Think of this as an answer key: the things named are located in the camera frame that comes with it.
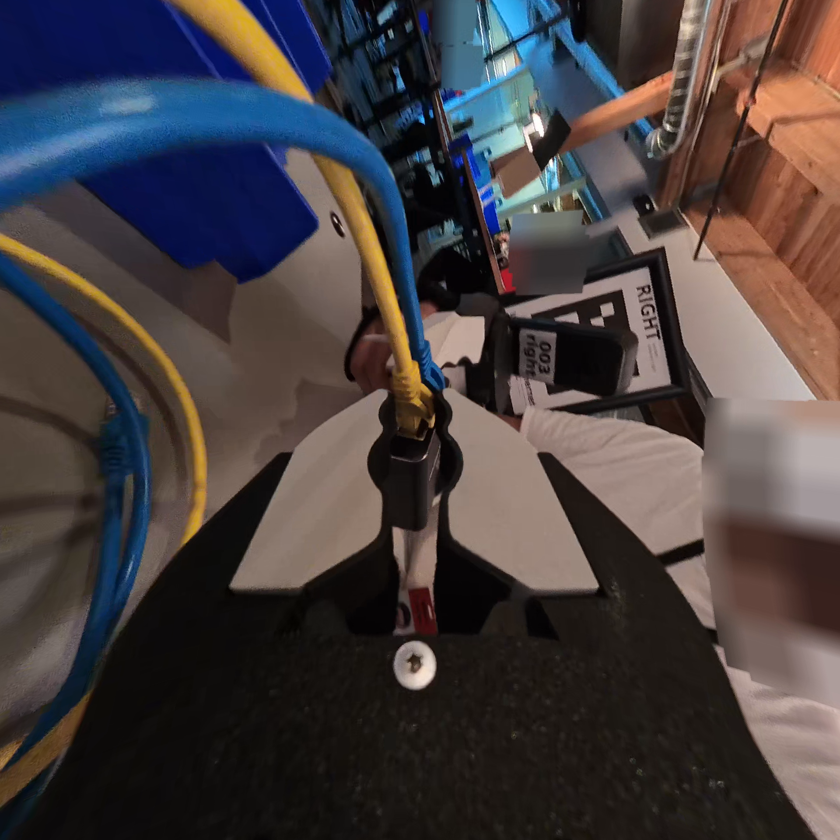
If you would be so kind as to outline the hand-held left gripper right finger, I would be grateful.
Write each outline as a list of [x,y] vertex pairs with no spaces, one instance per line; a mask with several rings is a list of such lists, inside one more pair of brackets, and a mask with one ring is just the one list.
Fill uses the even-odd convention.
[[478,634],[504,602],[595,595],[595,573],[537,449],[456,391],[436,407],[437,630]]

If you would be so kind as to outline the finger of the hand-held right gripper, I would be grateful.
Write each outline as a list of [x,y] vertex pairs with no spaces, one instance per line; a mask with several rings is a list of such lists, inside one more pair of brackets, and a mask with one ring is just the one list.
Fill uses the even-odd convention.
[[425,338],[436,365],[479,363],[486,324],[482,316],[461,316],[456,312],[435,312],[425,318]]
[[488,397],[489,381],[477,364],[446,365],[447,388],[465,397]]

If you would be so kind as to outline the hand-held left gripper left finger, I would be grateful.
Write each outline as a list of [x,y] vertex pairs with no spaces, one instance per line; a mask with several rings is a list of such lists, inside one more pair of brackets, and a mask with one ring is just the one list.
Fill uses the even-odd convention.
[[390,634],[399,572],[392,527],[369,456],[383,434],[377,391],[344,409],[292,452],[229,588],[282,595],[305,612],[321,602],[356,634]]

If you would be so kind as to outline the black ethernet port adapter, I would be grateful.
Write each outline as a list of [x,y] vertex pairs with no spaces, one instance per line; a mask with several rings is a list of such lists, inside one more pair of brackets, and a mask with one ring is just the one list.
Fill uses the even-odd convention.
[[384,497],[395,528],[423,531],[437,495],[440,440],[433,428],[422,438],[396,434],[388,445]]

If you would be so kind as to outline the blue plastic bin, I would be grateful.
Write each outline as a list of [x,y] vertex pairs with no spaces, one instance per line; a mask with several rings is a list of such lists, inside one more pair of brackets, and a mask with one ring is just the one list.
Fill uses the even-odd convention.
[[[251,81],[167,2],[1,2],[2,99],[117,77]],[[167,154],[79,182],[186,269],[264,276],[319,230],[287,150],[246,144]]]

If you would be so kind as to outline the person's right hand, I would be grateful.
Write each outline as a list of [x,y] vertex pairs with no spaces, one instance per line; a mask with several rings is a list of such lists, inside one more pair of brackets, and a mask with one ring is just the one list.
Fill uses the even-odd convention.
[[365,396],[392,390],[388,367],[391,357],[392,349],[383,332],[367,330],[358,338],[350,353],[349,371],[351,381]]

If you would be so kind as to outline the framed marker poster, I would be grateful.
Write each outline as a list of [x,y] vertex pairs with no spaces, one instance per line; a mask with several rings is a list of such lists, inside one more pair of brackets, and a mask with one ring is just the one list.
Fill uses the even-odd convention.
[[515,297],[507,311],[520,319],[628,330],[638,341],[633,376],[624,392],[599,396],[514,375],[506,405],[510,414],[537,407],[596,415],[688,393],[688,359],[664,247],[592,269],[580,292]]

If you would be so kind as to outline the brown board black frame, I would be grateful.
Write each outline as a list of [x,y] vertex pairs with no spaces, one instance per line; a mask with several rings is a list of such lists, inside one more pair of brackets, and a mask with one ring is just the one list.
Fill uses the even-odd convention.
[[491,179],[498,185],[502,198],[512,198],[538,180],[571,135],[571,126],[559,110],[553,111],[541,125],[541,130],[531,129],[523,134],[524,145],[490,161]]

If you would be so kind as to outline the silver ventilation duct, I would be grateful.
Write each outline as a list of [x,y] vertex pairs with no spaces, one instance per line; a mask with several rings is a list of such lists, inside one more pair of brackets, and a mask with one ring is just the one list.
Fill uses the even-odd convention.
[[712,1],[684,2],[664,119],[646,138],[646,152],[650,160],[662,161],[668,158],[677,151],[686,137],[712,5]]

